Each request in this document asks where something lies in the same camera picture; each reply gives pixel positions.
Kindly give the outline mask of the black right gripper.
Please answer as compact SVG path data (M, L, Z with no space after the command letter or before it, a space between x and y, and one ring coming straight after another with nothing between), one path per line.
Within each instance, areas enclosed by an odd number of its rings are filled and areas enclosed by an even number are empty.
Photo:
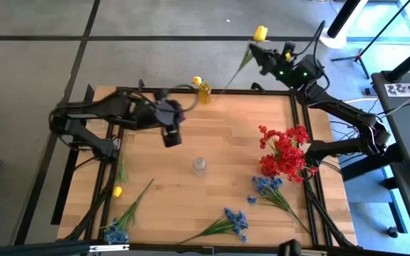
M273 74L277 81L286 86L297 85L294 76L294 62L296 59L294 42L286 42L282 50L265 49L255 43L250 43L248 48L257 63L264 63L261 65L261 75L267 75L275 68Z

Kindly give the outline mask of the black overhead beam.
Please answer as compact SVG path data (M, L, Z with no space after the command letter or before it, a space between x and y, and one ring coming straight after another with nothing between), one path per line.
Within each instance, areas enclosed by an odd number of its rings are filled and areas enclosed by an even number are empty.
M97 240L60 241L29 245L12 245L0 247L0 256L72 256L99 252L128 252L128 251L156 251L156 252L196 252L201 255L217 255L219 253L250 253L275 254L276 247L232 247L232 246L202 246L202 245L148 245L148 244L116 244L104 245ZM410 256L410 254L365 250L360 247L334 247L315 245L302 247L302 256Z

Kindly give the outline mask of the white printed label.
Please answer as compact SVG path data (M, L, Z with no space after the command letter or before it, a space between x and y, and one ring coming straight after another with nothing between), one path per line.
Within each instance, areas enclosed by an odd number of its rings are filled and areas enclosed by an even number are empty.
M410 97L410 83L385 84L384 89L389 97Z

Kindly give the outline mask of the black rounded object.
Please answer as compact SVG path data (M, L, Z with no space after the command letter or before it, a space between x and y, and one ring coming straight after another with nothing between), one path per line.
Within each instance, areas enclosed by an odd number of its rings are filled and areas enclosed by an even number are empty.
M295 239L279 244L277 256L302 256L302 245Z

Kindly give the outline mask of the yellow glass vase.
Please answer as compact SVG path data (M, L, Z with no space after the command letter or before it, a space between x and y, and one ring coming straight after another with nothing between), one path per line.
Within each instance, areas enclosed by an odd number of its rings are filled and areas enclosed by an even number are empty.
M199 103L208 104L211 101L211 87L207 82L199 85Z

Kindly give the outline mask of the blue artificial flower bunch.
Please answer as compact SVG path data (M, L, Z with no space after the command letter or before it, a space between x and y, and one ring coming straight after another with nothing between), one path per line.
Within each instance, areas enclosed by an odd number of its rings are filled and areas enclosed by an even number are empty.
M248 229L248 222L245 214L240 210L234 213L230 208L224 208L224 214L200 233L193 235L186 240L178 242L178 245L188 242L190 240L210 236L228 234L237 236L243 243L248 242L248 238L244 230Z
M154 179L146 185L141 194L119 218L115 218L109 225L100 227L104 231L104 239L108 245L127 244L130 241L129 231L135 224L135 213L153 181Z
M246 201L251 205L262 205L262 206L272 206L285 211L286 213L292 215L294 219L298 221L300 226L304 229L306 233L310 235L309 229L303 224L301 219L291 208L287 199L280 192L280 187L283 185L283 180L281 178L263 178L253 176L251 182L255 187L258 196L248 195Z

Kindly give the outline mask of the floor stand with white base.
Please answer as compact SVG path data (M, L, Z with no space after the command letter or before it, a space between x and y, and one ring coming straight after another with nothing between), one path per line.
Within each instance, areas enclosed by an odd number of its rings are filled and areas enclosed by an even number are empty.
M347 32L368 0L346 0L329 27L323 29L320 42L328 48L343 48Z

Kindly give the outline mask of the black tripod light stand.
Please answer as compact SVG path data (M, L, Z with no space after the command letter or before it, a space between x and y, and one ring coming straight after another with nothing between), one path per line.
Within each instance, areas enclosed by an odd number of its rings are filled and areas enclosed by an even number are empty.
M344 58L333 58L330 61L331 62L338 62L338 61L345 61L345 60L351 60L354 63L357 63L361 66L363 73L366 77L366 79L370 79L369 72L366 68L366 65L364 64L364 61L362 60L362 56L369 50L369 48L379 39L379 37L385 32L385 30L393 23L393 21L400 15L400 13L410 4L410 0L407 0L407 2L394 14L394 16L387 22L387 24L381 29L378 34L373 37L373 39L368 43L368 45L363 48L359 49L358 54L355 56L349 56L349 57L344 57Z

